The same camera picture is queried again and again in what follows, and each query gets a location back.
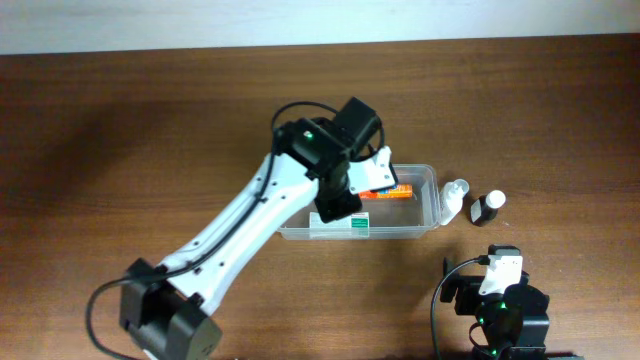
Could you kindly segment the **white spray bottle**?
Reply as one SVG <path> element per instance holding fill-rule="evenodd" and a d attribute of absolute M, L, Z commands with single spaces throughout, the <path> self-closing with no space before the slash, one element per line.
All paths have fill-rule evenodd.
<path fill-rule="evenodd" d="M 464 179 L 447 182 L 440 191 L 440 219 L 441 226 L 448 225 L 461 211 L 463 200 L 469 191 L 469 184 Z"/>

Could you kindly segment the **dark bottle white cap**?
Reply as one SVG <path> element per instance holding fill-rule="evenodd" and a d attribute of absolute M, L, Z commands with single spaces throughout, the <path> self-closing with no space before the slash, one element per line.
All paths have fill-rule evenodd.
<path fill-rule="evenodd" d="M 473 225 L 482 227 L 491 222 L 499 209 L 506 203 L 506 195 L 501 190 L 493 190 L 480 196 L 470 208 Z"/>

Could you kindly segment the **clear plastic container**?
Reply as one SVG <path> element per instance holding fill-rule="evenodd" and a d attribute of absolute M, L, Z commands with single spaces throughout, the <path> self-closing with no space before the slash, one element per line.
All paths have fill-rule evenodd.
<path fill-rule="evenodd" d="M 423 164 L 403 164 L 397 165 L 395 172 L 401 184 L 413 187 L 413 196 L 408 199 L 364 199 L 361 212 L 369 213 L 369 237 L 340 240 L 415 239 L 439 226 L 440 201 L 434 169 Z M 287 240 L 329 240 L 310 238 L 311 212 L 318 213 L 314 204 L 298 211 L 278 232 Z"/>

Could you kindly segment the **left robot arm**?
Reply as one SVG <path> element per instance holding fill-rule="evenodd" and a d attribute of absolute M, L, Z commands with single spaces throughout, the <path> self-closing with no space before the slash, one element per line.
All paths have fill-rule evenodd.
<path fill-rule="evenodd" d="M 350 99 L 331 118 L 273 125 L 271 149 L 247 186 L 193 240 L 153 266 L 126 271 L 120 326 L 150 359 L 206 359 L 221 339 L 212 320 L 241 270 L 298 211 L 314 205 L 324 223 L 362 208 L 360 193 L 397 178 L 376 111 Z"/>

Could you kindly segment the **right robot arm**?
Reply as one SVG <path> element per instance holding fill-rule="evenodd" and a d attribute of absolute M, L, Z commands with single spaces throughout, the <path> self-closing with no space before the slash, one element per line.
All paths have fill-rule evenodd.
<path fill-rule="evenodd" d="M 483 291 L 479 275 L 461 275 L 469 265 L 489 267 L 497 260 L 481 255 L 458 265 L 443 260 L 443 277 L 438 283 L 430 305 L 436 313 L 436 303 L 452 303 L 455 314 L 474 319 L 467 336 L 472 344 L 468 359 L 498 360 L 583 360 L 572 352 L 550 352 L 546 336 L 551 321 L 548 315 L 550 297 L 529 284 L 530 276 L 520 272 L 520 278 L 496 292 Z"/>

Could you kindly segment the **orange Redoxon tube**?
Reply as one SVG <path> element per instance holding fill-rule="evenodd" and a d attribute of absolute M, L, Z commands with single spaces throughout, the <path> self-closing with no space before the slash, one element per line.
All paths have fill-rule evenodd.
<path fill-rule="evenodd" d="M 408 199 L 413 196 L 413 187 L 410 184 L 398 184 L 388 189 L 378 191 L 365 191 L 359 194 L 361 199 Z"/>

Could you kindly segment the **white green Panadol box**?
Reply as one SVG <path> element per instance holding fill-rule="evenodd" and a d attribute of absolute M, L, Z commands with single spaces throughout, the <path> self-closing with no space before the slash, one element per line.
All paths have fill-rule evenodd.
<path fill-rule="evenodd" d="M 368 212 L 354 213 L 342 219 L 324 223 L 316 212 L 309 214 L 311 239 L 358 239 L 368 238 L 370 217 Z"/>

